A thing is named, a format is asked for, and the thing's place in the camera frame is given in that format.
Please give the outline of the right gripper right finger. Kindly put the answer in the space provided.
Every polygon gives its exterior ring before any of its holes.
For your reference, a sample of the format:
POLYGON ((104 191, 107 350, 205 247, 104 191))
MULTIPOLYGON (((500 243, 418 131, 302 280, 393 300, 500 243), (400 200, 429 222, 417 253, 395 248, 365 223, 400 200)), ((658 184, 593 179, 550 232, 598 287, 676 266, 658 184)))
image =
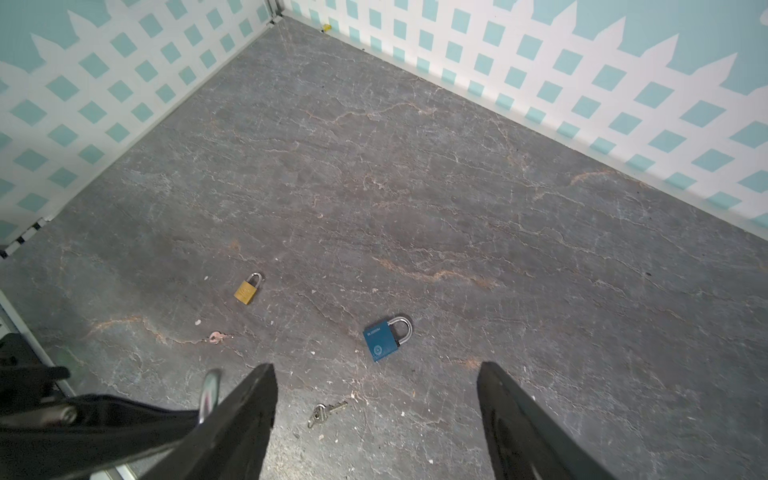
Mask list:
POLYGON ((484 362, 477 394, 497 479, 612 479, 513 379, 484 362))

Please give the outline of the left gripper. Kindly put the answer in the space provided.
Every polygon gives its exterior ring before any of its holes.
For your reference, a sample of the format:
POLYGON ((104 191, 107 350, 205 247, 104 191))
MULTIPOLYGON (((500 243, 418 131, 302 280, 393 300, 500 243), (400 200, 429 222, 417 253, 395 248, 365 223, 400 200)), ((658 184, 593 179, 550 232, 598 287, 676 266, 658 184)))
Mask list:
POLYGON ((1 339, 1 477, 85 479, 173 447, 199 422, 112 395, 67 398, 66 367, 45 364, 20 333, 1 339))

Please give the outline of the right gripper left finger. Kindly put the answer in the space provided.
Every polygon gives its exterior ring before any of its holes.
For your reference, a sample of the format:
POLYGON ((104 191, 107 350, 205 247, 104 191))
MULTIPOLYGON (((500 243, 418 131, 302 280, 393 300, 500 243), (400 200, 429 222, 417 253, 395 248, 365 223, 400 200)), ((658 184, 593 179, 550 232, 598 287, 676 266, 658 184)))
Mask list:
POLYGON ((257 366, 146 479, 258 479, 274 426, 278 385, 274 366, 257 366))

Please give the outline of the brass padlock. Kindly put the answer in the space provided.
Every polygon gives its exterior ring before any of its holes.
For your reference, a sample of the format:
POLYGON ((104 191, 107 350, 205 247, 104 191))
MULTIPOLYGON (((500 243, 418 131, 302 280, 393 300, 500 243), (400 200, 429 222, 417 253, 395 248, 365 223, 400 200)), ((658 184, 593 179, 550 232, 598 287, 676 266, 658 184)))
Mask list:
POLYGON ((244 305, 249 305, 258 293, 263 281, 264 275, 262 273, 251 273, 238 287, 234 293, 234 298, 244 305))

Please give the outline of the blue padlock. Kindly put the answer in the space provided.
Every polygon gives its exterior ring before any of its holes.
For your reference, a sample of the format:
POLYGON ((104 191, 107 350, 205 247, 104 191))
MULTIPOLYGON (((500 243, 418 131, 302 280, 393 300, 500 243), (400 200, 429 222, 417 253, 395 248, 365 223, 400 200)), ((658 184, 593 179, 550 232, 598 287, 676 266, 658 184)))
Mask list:
POLYGON ((374 362, 396 352, 414 333, 412 320, 399 315, 379 321, 363 331, 363 338, 374 362))

